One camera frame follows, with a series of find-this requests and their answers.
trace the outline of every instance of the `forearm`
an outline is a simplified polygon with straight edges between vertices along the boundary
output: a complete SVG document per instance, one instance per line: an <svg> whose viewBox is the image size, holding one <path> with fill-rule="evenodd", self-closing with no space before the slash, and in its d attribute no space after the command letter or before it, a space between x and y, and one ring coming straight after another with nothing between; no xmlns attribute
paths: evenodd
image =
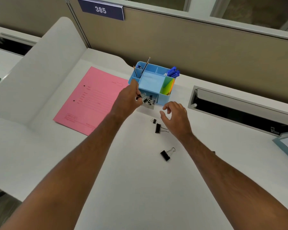
<svg viewBox="0 0 288 230"><path fill-rule="evenodd" d="M2 229L73 229L122 123L108 114L47 174Z"/></svg>
<svg viewBox="0 0 288 230"><path fill-rule="evenodd" d="M288 210L271 194L217 157L195 136L186 137L182 144L235 230L288 230Z"/></svg>

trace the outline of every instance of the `right hand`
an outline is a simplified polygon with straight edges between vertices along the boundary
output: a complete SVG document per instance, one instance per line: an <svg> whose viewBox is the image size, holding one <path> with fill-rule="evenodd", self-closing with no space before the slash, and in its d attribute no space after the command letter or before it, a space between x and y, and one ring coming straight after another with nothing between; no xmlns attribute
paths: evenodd
<svg viewBox="0 0 288 230"><path fill-rule="evenodd" d="M172 113L169 120L163 111L160 111L161 119L171 133L182 142L184 139L193 136L191 125L188 119L187 110L177 102L168 102L164 105L163 110Z"/></svg>

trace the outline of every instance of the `number sign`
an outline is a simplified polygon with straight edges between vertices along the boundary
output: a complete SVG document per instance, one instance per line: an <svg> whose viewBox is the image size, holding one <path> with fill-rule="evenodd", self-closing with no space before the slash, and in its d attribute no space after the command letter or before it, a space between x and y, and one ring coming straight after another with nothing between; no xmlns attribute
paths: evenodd
<svg viewBox="0 0 288 230"><path fill-rule="evenodd" d="M78 0L83 12L124 21L123 6L99 0Z"/></svg>

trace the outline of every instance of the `left hand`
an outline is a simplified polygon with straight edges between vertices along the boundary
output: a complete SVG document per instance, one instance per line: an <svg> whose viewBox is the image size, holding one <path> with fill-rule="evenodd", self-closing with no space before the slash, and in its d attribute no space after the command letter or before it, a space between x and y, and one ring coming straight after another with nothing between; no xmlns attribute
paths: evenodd
<svg viewBox="0 0 288 230"><path fill-rule="evenodd" d="M119 93L110 113L125 120L136 108L143 104L141 98L135 100L135 97L140 94L138 82L132 79L130 85Z"/></svg>

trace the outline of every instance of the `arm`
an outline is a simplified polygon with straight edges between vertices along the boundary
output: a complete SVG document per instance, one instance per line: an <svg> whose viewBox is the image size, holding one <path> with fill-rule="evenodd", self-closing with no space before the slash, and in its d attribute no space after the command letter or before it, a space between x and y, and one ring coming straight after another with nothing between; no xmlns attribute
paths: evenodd
<svg viewBox="0 0 288 230"><path fill-rule="evenodd" d="M142 105L142 99L135 100L138 94L132 80L100 125L46 175L0 230L74 229L117 131Z"/></svg>
<svg viewBox="0 0 288 230"><path fill-rule="evenodd" d="M176 102L161 119L190 154L204 181L235 230L286 229L288 210L257 183L217 157L192 133L187 111Z"/></svg>

